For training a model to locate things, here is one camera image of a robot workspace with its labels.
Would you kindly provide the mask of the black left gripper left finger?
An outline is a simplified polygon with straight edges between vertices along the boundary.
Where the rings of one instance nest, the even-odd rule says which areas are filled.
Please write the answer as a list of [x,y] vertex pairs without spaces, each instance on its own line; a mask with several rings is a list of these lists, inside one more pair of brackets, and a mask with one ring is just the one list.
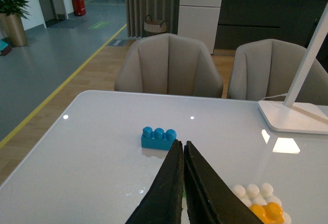
[[183,170],[182,143],[175,140],[149,191],[126,223],[181,223]]

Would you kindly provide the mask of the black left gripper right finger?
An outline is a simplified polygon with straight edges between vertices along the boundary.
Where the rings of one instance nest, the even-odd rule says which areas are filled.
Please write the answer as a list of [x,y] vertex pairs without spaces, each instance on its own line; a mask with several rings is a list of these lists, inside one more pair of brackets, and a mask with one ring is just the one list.
[[184,182],[190,223],[262,223],[191,141],[184,147]]

